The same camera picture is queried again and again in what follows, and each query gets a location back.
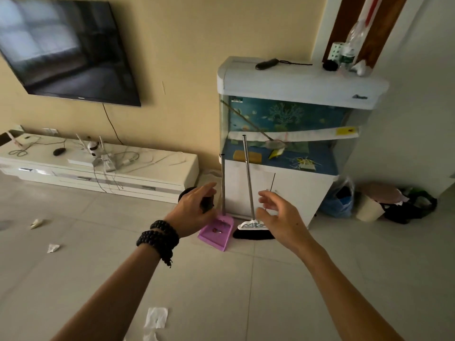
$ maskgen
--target tile floor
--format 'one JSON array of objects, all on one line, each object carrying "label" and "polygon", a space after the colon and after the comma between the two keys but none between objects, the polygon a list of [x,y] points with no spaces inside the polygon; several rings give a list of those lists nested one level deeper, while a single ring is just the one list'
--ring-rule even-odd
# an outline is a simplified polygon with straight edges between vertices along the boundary
[{"label": "tile floor", "polygon": [[[173,205],[0,175],[0,340],[48,340]],[[455,189],[409,225],[322,215],[311,232],[407,340],[455,340]],[[49,220],[28,230],[37,218]],[[49,243],[61,244],[46,254]],[[160,264],[127,334],[169,308],[160,341],[339,340],[306,268],[276,241],[231,240],[219,252],[181,241]]]}]

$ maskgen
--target white wall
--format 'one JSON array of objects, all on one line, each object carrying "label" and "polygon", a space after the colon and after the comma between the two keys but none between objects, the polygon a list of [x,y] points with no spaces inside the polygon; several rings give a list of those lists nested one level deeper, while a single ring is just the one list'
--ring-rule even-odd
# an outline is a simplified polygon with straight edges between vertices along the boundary
[{"label": "white wall", "polygon": [[390,89],[351,155],[355,181],[413,185],[438,196],[455,171],[455,0],[425,0],[397,53]]}]

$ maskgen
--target wrist strap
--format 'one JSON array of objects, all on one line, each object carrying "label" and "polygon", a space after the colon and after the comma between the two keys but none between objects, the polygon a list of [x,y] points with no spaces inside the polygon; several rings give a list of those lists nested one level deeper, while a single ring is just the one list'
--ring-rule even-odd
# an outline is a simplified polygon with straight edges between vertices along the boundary
[{"label": "wrist strap", "polygon": [[137,246],[142,243],[147,243],[155,248],[164,263],[169,267],[172,264],[172,250],[179,243],[177,232],[174,228],[164,220],[157,220],[150,226],[149,231],[142,232],[136,242]]}]

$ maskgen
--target tv screen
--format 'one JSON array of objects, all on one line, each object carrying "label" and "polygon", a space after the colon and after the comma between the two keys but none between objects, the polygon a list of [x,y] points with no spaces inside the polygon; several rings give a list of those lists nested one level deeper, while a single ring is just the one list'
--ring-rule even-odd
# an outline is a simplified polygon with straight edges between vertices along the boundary
[{"label": "tv screen", "polygon": [[0,51],[29,94],[141,105],[108,2],[0,0]]}]

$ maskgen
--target yellow label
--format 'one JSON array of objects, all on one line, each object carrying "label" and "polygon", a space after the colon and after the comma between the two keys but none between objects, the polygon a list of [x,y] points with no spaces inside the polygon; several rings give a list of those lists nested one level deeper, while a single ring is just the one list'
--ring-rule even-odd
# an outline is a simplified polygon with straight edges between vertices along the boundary
[{"label": "yellow label", "polygon": [[337,129],[337,136],[357,133],[357,127],[341,127]]}]

